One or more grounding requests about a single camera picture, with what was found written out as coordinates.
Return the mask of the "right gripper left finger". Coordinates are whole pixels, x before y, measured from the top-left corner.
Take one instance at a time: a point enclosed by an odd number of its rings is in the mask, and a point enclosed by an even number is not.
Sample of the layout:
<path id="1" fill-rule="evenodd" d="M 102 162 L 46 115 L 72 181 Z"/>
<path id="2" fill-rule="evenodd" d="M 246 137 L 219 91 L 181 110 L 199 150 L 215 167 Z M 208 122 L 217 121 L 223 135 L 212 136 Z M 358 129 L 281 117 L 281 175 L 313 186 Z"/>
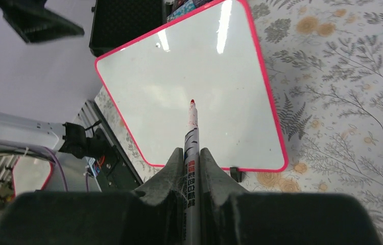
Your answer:
<path id="1" fill-rule="evenodd" d="M 0 216 L 0 244 L 181 244 L 183 150 L 132 191 L 18 196 Z"/>

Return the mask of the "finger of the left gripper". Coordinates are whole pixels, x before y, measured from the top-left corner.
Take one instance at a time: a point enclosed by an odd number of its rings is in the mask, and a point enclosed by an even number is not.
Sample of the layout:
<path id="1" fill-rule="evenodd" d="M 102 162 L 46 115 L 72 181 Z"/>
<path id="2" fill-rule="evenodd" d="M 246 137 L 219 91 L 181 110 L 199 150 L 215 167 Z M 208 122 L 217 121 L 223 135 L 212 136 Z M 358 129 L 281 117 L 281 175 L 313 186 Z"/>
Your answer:
<path id="1" fill-rule="evenodd" d="M 0 0 L 3 19 L 25 43 L 84 36 L 76 23 L 45 7 L 46 1 Z"/>

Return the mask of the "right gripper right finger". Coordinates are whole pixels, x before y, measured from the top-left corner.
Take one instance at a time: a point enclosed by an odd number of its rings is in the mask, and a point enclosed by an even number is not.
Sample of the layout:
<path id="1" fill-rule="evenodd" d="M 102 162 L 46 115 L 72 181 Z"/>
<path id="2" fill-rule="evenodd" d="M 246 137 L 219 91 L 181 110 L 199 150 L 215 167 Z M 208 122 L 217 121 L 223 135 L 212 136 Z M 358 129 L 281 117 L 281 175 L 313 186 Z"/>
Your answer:
<path id="1" fill-rule="evenodd" d="M 200 152 L 203 244 L 383 244 L 346 194 L 250 192 Z"/>

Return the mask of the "red whiteboard marker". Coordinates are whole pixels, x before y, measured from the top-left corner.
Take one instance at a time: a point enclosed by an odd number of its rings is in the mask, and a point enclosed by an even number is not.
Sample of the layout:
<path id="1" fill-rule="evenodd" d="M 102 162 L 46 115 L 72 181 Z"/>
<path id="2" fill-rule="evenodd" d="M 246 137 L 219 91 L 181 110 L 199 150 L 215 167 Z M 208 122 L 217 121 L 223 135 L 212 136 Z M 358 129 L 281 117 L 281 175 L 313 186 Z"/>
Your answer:
<path id="1" fill-rule="evenodd" d="M 183 244 L 201 243 L 199 160 L 198 111 L 191 100 L 184 142 Z"/>

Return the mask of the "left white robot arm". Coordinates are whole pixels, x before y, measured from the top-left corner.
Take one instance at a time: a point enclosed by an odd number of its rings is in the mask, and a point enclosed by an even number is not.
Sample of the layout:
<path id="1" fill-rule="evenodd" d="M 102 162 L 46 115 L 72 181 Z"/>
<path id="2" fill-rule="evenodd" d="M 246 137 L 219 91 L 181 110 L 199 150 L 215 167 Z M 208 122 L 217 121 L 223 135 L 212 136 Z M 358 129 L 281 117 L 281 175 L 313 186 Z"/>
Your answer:
<path id="1" fill-rule="evenodd" d="M 45 7 L 45 1 L 0 1 L 4 20 L 26 44 L 84 36 L 82 27 Z M 0 153 L 55 160 L 55 151 L 81 159 L 88 155 L 83 126 L 39 122 L 0 113 Z"/>

